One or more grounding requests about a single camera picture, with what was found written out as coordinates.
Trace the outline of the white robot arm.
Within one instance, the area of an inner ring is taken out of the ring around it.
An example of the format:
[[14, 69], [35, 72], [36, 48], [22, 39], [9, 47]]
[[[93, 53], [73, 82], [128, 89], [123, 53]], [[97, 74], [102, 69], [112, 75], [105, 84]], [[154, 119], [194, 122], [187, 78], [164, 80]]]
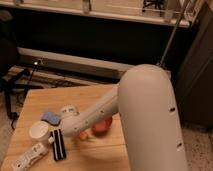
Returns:
[[74, 137], [118, 113], [131, 171], [188, 171], [174, 89], [156, 65], [135, 66], [82, 113], [64, 114], [62, 134]]

